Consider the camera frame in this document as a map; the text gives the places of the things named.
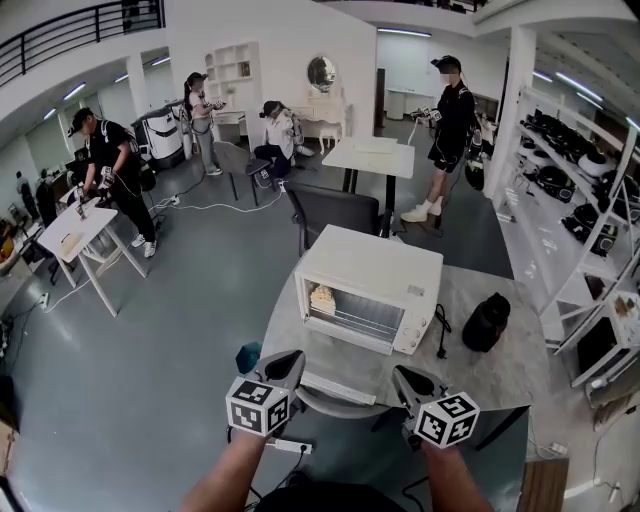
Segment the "light grey round chair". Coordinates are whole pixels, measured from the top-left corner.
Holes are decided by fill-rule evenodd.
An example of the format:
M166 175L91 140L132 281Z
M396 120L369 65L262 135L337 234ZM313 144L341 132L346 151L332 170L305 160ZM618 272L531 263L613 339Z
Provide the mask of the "light grey round chair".
M370 426L372 433L379 431L393 414L392 407L379 404L355 404L305 386L300 386L296 390L296 394L306 407L326 416L343 420L372 419L373 423Z

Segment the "white square table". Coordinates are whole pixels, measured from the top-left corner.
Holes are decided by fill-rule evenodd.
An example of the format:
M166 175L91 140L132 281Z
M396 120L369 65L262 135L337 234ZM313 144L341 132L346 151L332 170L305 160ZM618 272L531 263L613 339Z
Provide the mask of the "white square table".
M396 180L413 177L414 159L415 148L396 139L344 137L324 157L322 164L344 170L344 191L354 193L352 182L356 180L356 172L367 172L385 176L387 192L394 196Z

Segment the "group of black white devices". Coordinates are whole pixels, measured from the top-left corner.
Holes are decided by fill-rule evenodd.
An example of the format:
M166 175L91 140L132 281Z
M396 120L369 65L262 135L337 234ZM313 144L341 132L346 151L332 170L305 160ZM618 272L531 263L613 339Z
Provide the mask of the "group of black white devices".
M640 227L640 183L625 174L618 179L617 163L561 120L539 110L520 121L525 132L517 154L524 178L551 198L573 210L563 227L585 244L600 216L611 211L590 251L608 255L621 237L623 223Z

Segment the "white black mobile machine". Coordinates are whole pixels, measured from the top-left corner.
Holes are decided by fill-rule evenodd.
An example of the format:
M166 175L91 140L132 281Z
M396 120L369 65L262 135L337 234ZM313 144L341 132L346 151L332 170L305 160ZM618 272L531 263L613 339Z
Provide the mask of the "white black mobile machine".
M167 103L131 125L142 159L155 172L176 167L186 159L180 119L182 106L181 101Z

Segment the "wooden board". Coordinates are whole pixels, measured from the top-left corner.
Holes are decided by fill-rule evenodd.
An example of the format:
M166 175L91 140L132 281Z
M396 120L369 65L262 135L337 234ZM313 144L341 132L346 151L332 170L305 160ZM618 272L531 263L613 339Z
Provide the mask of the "wooden board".
M527 462L517 512L561 512L568 471L568 458Z

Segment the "white vanity dresser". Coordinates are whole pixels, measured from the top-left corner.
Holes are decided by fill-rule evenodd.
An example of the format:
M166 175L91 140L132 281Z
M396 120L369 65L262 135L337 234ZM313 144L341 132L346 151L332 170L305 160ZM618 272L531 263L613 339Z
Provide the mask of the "white vanity dresser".
M309 97L307 104L295 108L298 117L310 127L323 155L352 132L353 106L337 96Z

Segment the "person's black clothing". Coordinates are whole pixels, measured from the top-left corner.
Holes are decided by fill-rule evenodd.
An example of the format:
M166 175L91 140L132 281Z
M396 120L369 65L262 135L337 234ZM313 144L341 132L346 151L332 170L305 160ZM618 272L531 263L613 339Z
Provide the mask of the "person's black clothing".
M254 512L407 512L380 491L360 484L312 482L265 496Z

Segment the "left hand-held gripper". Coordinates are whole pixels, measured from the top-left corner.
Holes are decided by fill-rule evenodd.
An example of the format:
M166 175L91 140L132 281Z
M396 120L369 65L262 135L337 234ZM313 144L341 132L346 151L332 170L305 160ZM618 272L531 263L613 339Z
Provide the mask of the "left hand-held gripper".
M226 394L228 425L263 438L286 425L305 369L301 350L261 358L255 367L268 380L236 378Z

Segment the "person's right forearm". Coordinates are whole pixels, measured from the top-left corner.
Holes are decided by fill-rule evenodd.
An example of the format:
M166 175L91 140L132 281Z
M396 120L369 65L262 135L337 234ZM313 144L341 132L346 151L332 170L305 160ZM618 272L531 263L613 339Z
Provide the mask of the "person's right forearm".
M495 512L472 478L456 446L421 444L426 456L433 512Z

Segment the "person's left forearm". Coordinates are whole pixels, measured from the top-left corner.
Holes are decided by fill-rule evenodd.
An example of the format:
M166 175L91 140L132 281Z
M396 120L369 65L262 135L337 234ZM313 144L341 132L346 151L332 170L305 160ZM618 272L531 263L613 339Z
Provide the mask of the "person's left forearm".
M213 469L184 497L178 512L243 512L266 442L245 431L235 434Z

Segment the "cardboard box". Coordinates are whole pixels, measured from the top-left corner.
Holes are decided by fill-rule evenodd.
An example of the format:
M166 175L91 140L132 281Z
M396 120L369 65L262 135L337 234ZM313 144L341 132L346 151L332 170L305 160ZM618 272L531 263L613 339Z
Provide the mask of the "cardboard box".
M18 431L0 419L0 477L7 477L19 440Z

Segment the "white shelving rack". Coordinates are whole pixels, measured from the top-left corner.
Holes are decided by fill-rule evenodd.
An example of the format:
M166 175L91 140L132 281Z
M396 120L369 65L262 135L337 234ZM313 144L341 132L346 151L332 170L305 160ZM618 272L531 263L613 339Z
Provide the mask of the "white shelving rack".
M512 122L503 122L498 139L505 149L501 167L491 170L497 184L492 196L515 277L530 290L548 347L559 352L594 319L614 292L640 290L640 227L622 224L621 237L607 256L590 251L611 211L597 221L591 236L581 244L563 227L561 219L573 210L551 198L523 177L517 149L525 130L520 121L539 110L555 117L591 141L617 163L618 179L630 176L640 165L639 133L626 130L626 138L597 125L558 100L531 87L523 87Z

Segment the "small white side table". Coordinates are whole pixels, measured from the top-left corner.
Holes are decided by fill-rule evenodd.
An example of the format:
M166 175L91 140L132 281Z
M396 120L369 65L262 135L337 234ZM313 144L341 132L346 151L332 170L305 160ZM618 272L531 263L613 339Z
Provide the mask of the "small white side table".
M589 379L579 378L577 343L603 316L610 317L618 341L625 347L629 348L630 352L622 361L614 365L603 375ZM640 296L637 293L624 291L612 293L606 299L594 320L588 323L586 331L578 339L577 343L574 350L574 355L576 356L577 361L577 373L572 378L572 388L585 384L592 385L593 383L596 383L595 387L599 388L603 387L609 381L617 378L640 356Z

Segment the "stack of toast slices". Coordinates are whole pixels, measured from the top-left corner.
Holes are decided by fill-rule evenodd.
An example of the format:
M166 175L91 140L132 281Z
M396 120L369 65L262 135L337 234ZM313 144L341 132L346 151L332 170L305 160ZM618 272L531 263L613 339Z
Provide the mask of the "stack of toast slices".
M310 294L310 306L329 315L336 312L336 301L333 290L325 285L317 285Z

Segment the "teal waste bin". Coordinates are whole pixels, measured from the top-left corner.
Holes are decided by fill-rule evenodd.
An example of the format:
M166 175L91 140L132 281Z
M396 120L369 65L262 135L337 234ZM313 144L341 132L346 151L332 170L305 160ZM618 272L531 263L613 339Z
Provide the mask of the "teal waste bin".
M244 344L235 356L238 372L245 375L251 372L261 357L262 344L250 342Z

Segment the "white wall shelf unit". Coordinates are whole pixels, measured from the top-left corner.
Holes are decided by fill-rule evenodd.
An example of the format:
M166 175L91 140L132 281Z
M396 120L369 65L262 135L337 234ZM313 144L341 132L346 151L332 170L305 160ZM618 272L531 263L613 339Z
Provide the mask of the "white wall shelf unit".
M205 57L206 97L224 102L227 111L255 109L262 104L259 45L245 42L215 49Z

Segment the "white oven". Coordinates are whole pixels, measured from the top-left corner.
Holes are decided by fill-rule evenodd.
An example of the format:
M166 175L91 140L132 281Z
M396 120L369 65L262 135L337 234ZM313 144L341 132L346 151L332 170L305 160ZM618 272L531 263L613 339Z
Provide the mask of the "white oven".
M329 225L294 271L302 321L379 353L412 355L434 317L442 270L439 253ZM317 285L333 290L334 315L310 306Z

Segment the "black mesh chair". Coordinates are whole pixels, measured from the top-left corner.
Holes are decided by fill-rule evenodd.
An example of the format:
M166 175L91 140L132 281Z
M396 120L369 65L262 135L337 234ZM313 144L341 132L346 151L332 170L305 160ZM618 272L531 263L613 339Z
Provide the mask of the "black mesh chair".
M327 225L382 238L390 235L392 212L382 212L373 197L294 182L285 183L284 190L294 208L293 222L299 228L300 256Z

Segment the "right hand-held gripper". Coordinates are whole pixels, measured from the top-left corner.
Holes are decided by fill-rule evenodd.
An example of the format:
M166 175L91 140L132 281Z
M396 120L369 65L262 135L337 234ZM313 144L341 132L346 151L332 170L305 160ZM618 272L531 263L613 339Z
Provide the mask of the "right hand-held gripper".
M479 406L465 392L424 403L425 395L444 395L445 384L420 368L396 365L392 381L400 401L413 405L403 434L411 448L423 442L436 448L448 448L473 434L480 416Z

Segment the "round mirror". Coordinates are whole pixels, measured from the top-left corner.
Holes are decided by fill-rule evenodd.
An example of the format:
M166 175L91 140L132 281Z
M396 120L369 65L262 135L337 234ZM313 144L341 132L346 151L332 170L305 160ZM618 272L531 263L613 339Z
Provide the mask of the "round mirror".
M328 93L336 80L335 65L324 55L314 56L306 73L311 87L321 93Z

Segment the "black balcony railing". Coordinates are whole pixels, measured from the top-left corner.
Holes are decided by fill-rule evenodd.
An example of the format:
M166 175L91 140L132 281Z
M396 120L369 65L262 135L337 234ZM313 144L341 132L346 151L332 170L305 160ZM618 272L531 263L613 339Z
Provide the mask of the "black balcony railing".
M109 0L55 16L0 42L0 88L64 54L165 26L164 0Z

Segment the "black box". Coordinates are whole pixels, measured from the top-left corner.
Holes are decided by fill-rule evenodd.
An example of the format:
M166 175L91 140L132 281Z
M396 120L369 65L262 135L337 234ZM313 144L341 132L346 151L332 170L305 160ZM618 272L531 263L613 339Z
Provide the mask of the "black box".
M577 343L578 377L598 377L630 352L618 341L609 316L600 318Z

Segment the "dark brown jar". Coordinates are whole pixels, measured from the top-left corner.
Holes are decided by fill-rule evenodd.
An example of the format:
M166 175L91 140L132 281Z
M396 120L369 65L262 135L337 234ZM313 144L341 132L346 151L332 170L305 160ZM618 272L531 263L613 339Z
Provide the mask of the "dark brown jar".
M499 293L482 301L464 325L464 344L475 352L489 352L506 329L510 313L509 301Z

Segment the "grey upholstered chair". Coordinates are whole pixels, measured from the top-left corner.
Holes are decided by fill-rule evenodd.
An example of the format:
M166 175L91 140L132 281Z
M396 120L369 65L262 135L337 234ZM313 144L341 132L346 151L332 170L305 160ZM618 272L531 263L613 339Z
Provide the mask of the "grey upholstered chair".
M231 170L227 171L235 199L238 199L234 176L244 176L249 179L250 189L254 205L258 206L258 189L271 189L275 191L275 182L271 175L273 164L266 160L249 158L245 163L233 163Z

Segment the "white folding table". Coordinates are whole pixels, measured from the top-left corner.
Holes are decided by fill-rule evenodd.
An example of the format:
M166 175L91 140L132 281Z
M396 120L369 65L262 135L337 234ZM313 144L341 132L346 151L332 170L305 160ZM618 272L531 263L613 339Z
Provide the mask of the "white folding table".
M103 290L99 277L121 256L124 256L143 278L147 277L147 271L111 227L117 214L115 209L89 204L83 206L76 202L74 207L64 210L37 238L38 244L54 256L73 290L78 289L79 285L72 276L70 264L75 261L80 263L88 277L88 282L92 284L113 317L116 317L118 312ZM82 233L83 238L71 252L65 254L61 251L61 241L67 234L73 232ZM115 244L115 249L106 257L96 253L92 245L102 233Z

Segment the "black green bag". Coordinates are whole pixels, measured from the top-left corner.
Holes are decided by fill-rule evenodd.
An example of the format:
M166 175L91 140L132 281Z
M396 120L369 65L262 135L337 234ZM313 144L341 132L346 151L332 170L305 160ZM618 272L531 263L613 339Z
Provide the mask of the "black green bag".
M481 152L469 149L466 154L464 174L469 185L482 191L485 185L484 157Z

